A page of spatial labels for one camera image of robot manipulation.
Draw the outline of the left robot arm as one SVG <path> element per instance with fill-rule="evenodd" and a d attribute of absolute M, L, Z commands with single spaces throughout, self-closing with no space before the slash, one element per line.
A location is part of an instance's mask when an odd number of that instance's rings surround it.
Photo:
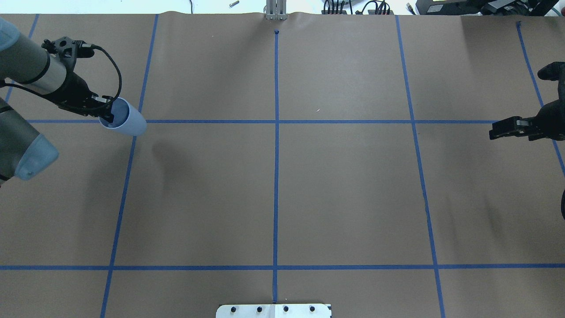
<path fill-rule="evenodd" d="M 119 97 L 94 93 L 74 71 L 76 61 L 91 58 L 98 45 L 62 37 L 33 42 L 11 22 L 1 20 L 1 87 L 17 88 L 81 116 L 113 122 Z M 56 147 L 5 99 L 1 99 L 1 182 L 27 181 L 58 159 Z"/>

